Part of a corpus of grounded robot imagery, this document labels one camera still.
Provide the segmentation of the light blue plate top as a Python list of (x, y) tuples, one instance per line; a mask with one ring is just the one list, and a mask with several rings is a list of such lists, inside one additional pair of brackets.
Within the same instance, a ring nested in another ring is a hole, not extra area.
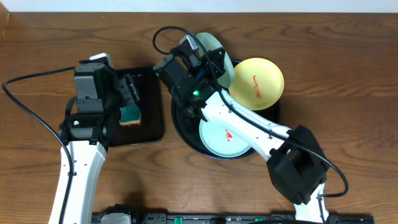
[(196, 38), (202, 43), (209, 56), (216, 59), (215, 71), (218, 83), (224, 88), (229, 88), (234, 81), (234, 67), (228, 53), (218, 39), (210, 33), (198, 33)]

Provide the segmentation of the green yellow sponge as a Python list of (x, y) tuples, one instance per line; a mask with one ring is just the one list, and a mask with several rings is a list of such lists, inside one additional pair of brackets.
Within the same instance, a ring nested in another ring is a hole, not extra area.
[(137, 105), (129, 105), (120, 108), (121, 117), (119, 123), (121, 126), (139, 124), (141, 122), (141, 111)]

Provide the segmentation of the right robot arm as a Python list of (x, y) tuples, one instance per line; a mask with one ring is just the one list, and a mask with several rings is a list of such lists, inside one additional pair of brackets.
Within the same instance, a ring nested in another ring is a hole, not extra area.
[[(209, 50), (194, 61), (187, 53), (174, 48), (154, 65), (153, 71), (168, 88), (176, 104), (188, 116), (220, 124), (239, 136), (271, 165), (287, 162), (285, 155), (299, 147), (295, 131), (269, 121), (235, 101), (226, 90), (219, 89), (217, 79), (233, 76), (236, 62), (224, 48)], [(328, 165), (319, 150), (304, 148), (308, 158), (302, 161), (305, 175), (290, 164), (287, 171), (271, 174), (274, 187), (295, 205), (296, 219), (303, 222), (322, 223), (329, 213), (322, 199)]]

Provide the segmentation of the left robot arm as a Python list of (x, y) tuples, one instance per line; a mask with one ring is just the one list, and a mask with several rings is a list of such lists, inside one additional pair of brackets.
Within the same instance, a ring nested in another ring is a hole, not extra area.
[(74, 69), (76, 96), (60, 125), (61, 168), (50, 223), (90, 223), (96, 185), (118, 126), (141, 122), (130, 75), (119, 76), (101, 53)]

